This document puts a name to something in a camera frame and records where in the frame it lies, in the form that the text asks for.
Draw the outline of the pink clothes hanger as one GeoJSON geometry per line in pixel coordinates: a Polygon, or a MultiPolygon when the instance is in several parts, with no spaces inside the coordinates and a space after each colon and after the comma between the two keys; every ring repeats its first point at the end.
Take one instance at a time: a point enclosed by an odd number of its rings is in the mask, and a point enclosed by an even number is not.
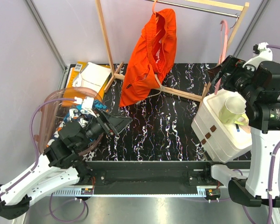
{"type": "Polygon", "coordinates": [[[226,58],[227,53],[227,45],[228,45],[228,35],[229,35],[229,28],[228,22],[226,20],[221,20],[220,22],[221,29],[220,29],[220,55],[217,65],[221,64],[224,59],[226,58]]]}

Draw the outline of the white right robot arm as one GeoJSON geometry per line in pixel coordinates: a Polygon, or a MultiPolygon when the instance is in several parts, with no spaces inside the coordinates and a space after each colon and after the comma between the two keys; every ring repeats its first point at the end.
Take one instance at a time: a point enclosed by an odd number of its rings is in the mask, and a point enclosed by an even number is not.
{"type": "Polygon", "coordinates": [[[243,177],[226,166],[214,165],[203,172],[203,181],[213,185],[219,180],[235,203],[280,208],[280,63],[273,61],[270,47],[254,54],[248,61],[228,56],[208,70],[213,84],[223,78],[223,89],[239,93],[246,101],[252,134],[249,175],[243,177]]]}

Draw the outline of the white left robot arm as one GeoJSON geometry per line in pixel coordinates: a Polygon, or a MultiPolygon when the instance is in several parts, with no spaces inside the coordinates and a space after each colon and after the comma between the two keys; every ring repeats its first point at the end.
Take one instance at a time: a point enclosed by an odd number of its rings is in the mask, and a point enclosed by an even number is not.
{"type": "Polygon", "coordinates": [[[0,185],[0,217],[15,219],[43,197],[69,185],[86,185],[91,171],[80,156],[100,135],[118,136],[132,118],[95,109],[84,124],[74,119],[65,123],[58,138],[37,161],[10,182],[0,185]]]}

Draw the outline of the blue patterned shorts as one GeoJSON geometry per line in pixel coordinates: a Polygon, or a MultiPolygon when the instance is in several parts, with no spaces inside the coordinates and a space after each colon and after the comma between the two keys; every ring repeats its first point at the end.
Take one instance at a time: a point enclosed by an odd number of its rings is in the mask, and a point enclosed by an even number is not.
{"type": "MultiPolygon", "coordinates": [[[[93,101],[93,105],[92,105],[92,110],[94,109],[98,109],[101,111],[108,111],[108,108],[106,105],[104,105],[103,103],[101,103],[99,100],[95,99],[93,101]]],[[[89,113],[87,110],[82,108],[82,104],[80,105],[72,105],[69,108],[69,111],[66,113],[66,115],[64,116],[64,118],[61,119],[61,121],[59,122],[59,124],[56,127],[56,130],[54,131],[54,133],[52,134],[51,139],[48,141],[46,148],[49,147],[55,140],[58,139],[59,137],[59,131],[70,121],[78,121],[79,125],[81,127],[86,127],[87,124],[92,121],[94,119],[93,114],[89,113]]],[[[96,138],[89,138],[90,143],[87,145],[87,147],[91,147],[91,145],[93,144],[93,141],[97,141],[98,137],[96,138]]]]}

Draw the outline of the orange shorts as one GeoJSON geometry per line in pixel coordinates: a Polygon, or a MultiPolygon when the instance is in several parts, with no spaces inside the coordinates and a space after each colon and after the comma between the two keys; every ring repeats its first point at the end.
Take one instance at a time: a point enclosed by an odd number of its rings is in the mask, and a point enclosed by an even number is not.
{"type": "Polygon", "coordinates": [[[119,107],[136,104],[147,98],[152,89],[160,88],[174,65],[176,30],[173,9],[165,8],[152,14],[128,63],[119,107]]]}

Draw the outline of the orange clothes hanger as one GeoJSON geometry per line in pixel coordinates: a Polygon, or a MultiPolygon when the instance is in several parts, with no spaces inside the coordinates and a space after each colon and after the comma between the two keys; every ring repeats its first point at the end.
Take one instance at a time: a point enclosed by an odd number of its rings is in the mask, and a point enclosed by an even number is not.
{"type": "Polygon", "coordinates": [[[157,3],[158,0],[154,0],[153,4],[152,4],[152,13],[155,14],[155,5],[157,3]]]}

